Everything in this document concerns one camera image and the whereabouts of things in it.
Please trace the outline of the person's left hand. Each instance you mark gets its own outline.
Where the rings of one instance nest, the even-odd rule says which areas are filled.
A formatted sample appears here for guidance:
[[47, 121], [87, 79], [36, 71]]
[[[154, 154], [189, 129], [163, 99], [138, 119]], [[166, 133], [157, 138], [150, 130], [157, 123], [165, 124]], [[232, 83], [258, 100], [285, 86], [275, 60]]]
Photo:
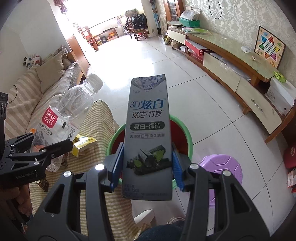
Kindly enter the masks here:
[[9, 217], [14, 218], [14, 214], [7, 204], [8, 200], [15, 199], [18, 202], [18, 210], [21, 214], [29, 217], [32, 214], [32, 204], [30, 198], [29, 184], [12, 189], [1, 188], [1, 210]]

